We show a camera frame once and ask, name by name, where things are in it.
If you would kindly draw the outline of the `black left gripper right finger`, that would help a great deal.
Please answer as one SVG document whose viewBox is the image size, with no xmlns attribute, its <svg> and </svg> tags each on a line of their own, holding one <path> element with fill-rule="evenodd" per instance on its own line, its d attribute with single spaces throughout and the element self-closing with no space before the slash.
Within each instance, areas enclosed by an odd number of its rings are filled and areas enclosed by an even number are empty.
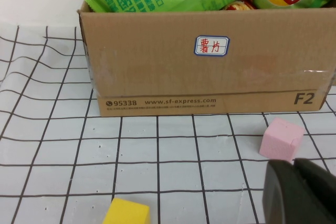
<svg viewBox="0 0 336 224">
<path fill-rule="evenodd" d="M 335 176 L 305 158 L 295 159 L 293 165 L 315 204 L 313 216 L 323 214 L 326 218 L 318 223 L 335 223 Z"/>
</svg>

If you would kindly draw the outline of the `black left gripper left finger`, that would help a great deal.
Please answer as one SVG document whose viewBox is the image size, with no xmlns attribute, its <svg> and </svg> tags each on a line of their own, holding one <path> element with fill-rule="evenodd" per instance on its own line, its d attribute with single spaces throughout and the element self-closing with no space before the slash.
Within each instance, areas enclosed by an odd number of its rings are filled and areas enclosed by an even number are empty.
<svg viewBox="0 0 336 224">
<path fill-rule="evenodd" d="M 326 220 L 323 214 L 314 214 L 315 204 L 308 187 L 301 180 L 294 165 L 287 161 L 270 160 L 267 163 L 262 196 L 265 223 L 318 223 Z"/>
</svg>

